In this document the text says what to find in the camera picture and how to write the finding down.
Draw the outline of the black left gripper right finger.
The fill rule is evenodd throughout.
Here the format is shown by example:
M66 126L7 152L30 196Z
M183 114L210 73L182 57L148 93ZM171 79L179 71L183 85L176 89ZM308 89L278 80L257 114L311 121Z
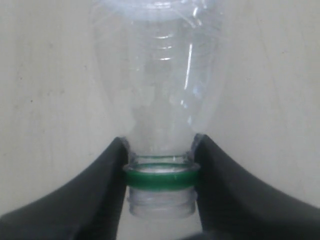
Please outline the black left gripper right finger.
M317 240L320 210L260 180L197 134L197 206L208 240Z

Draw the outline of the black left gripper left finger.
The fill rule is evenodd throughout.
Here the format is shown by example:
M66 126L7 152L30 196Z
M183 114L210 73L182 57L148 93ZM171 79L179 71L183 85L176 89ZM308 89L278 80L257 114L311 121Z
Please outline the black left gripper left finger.
M0 218L2 240L115 240L127 163L116 137L79 175L50 194Z

